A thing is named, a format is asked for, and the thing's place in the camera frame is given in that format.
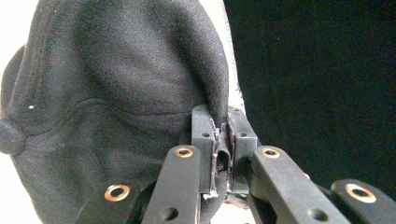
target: white background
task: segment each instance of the white background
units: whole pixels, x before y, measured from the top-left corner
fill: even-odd
[[[0,1],[0,79],[3,71],[29,34],[37,0]],[[9,156],[0,153],[0,223],[41,223],[35,214]],[[213,224],[254,223],[249,211],[224,204]]]

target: small hole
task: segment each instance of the small hole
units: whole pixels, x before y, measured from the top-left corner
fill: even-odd
[[[308,215],[311,216],[313,219],[316,219],[317,221],[325,222],[325,221],[329,220],[329,217],[327,216],[327,214],[317,208],[310,209],[308,211]]]
[[[182,156],[185,156],[185,155],[189,154],[190,152],[186,149],[181,149],[178,153]]]
[[[113,189],[113,190],[110,192],[110,195],[111,195],[112,197],[119,197],[122,193],[123,193],[123,189]]]
[[[361,197],[368,197],[369,196],[369,194],[366,191],[361,190],[361,189],[353,189],[352,192],[354,194],[357,194],[357,195],[361,196]]]
[[[264,153],[267,154],[268,156],[275,156],[276,155],[276,152],[274,152],[272,150],[267,150]]]
[[[174,207],[165,208],[161,212],[161,217],[164,221],[171,221],[178,217],[178,211]]]

